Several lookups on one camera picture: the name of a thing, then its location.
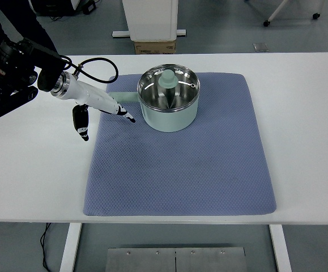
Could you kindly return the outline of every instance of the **gray floor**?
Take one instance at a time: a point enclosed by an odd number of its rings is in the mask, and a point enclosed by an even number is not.
[[[177,39],[177,53],[255,53],[253,43],[260,42],[267,43],[271,52],[328,52],[328,0],[318,20],[311,18],[318,11],[320,0],[292,0],[269,27],[263,27],[263,21],[280,2],[180,0],[178,28],[186,29],[188,36]],[[102,0],[97,6],[91,15],[80,13],[56,22],[39,17],[39,21],[61,54],[134,54],[130,39],[111,38],[112,31],[127,30],[122,2]],[[10,38],[21,40],[1,13],[0,19]],[[45,271],[39,244],[44,227],[42,223],[0,223],[0,271]],[[268,231],[263,226],[158,228],[159,231],[141,225],[84,226],[75,271],[104,271],[108,247],[154,244],[242,244],[250,250],[263,244],[248,257],[249,271],[275,270]],[[68,224],[54,224],[48,232],[47,259],[52,271],[59,270],[67,230]],[[293,271],[328,271],[328,226],[284,226],[284,233]]]

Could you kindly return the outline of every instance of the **black cable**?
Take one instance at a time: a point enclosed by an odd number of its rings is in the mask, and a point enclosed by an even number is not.
[[[68,63],[66,62],[66,64],[67,64],[68,66],[65,66],[65,67],[63,68],[63,70],[68,70],[70,67],[72,67],[72,65],[71,65],[72,60],[71,60],[70,57],[67,57],[67,56],[64,56],[64,55],[59,55],[59,56],[60,56],[62,59],[68,61]]]
[[[68,60],[69,57],[61,56],[61,58],[66,62],[66,64],[68,64],[68,65],[74,67],[74,68],[76,69],[75,72],[79,71],[79,72],[81,72],[82,74],[84,74],[85,76],[87,76],[88,78],[93,79],[93,80],[95,80],[95,81],[97,81],[97,82],[100,82],[100,83],[112,83],[112,82],[115,82],[116,79],[118,78],[118,68],[117,68],[116,64],[114,64],[113,61],[111,61],[111,60],[109,60],[109,59],[107,59],[107,58],[101,58],[101,57],[97,57],[97,58],[89,58],[89,59],[87,59],[87,60],[81,62],[78,66],[75,65],[75,64],[73,64],[73,63],[72,63],[72,60]],[[111,65],[113,66],[115,72],[116,72],[114,78],[111,79],[111,80],[102,80],[102,79],[98,79],[98,78],[95,78],[94,76],[92,76],[92,75],[86,73],[85,71],[83,71],[83,70],[79,67],[79,66],[83,66],[84,64],[86,64],[86,63],[88,63],[88,62],[92,62],[92,61],[106,61],[106,62],[108,62],[109,64],[111,64]]]
[[[48,268],[48,265],[46,264],[46,259],[45,259],[45,235],[46,235],[46,231],[48,230],[48,228],[50,227],[51,223],[45,223],[45,231],[43,233],[43,235],[40,237],[40,245],[41,248],[43,249],[43,267],[48,271],[51,272]]]

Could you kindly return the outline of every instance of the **chair leg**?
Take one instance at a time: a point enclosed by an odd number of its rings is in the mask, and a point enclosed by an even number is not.
[[[279,11],[284,7],[284,5],[287,4],[289,0],[283,0],[282,3],[278,6],[278,8],[276,8],[276,10],[272,13],[272,15],[268,18],[268,20],[265,20],[265,22],[263,23],[263,25],[265,27],[268,27],[271,23],[271,21],[276,17],[276,15],[279,13]]]
[[[320,7],[319,7],[319,9],[318,9],[318,12],[312,15],[312,19],[317,20],[317,19],[320,17],[320,14],[321,14],[321,12],[322,12],[323,4],[324,4],[324,3],[325,3],[325,0],[322,0],[322,1],[321,1],[321,4],[320,4]]]

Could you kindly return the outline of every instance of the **pot handle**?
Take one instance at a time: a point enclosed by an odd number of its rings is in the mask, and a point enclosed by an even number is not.
[[[120,104],[139,102],[139,94],[137,92],[109,92],[108,95]]]

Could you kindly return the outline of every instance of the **mint green pot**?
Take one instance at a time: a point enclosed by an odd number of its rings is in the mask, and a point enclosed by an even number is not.
[[[198,110],[200,82],[181,65],[165,64],[146,71],[137,92],[110,92],[120,104],[139,102],[142,116],[153,129],[174,132],[189,126]]]

